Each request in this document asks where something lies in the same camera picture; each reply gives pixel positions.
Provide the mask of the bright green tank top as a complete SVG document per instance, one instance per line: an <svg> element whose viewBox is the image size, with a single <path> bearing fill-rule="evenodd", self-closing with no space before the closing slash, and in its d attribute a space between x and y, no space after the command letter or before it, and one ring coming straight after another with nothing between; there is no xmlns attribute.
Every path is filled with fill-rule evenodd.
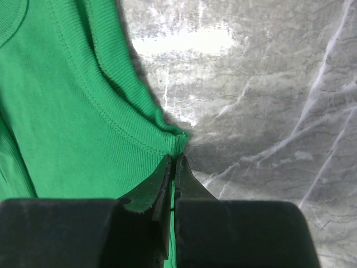
<svg viewBox="0 0 357 268"><path fill-rule="evenodd" d="M188 141L137 76L114 1L1 2L1 199L119 198Z"/></svg>

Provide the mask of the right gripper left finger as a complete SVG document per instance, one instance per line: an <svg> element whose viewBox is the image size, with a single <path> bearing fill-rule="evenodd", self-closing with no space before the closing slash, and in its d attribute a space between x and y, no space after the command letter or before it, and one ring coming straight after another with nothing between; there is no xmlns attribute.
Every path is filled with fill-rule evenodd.
<svg viewBox="0 0 357 268"><path fill-rule="evenodd" d="M167 260L170 239L172 159L166 155L153 173L118 199L124 209L124 234L155 260Z"/></svg>

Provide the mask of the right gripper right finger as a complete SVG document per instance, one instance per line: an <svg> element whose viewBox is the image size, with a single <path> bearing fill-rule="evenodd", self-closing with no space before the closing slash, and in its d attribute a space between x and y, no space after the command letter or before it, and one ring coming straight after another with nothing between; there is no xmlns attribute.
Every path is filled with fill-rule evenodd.
<svg viewBox="0 0 357 268"><path fill-rule="evenodd" d="M176 162L174 203L181 199L197 199L217 202L215 198L193 175L187 157L181 154Z"/></svg>

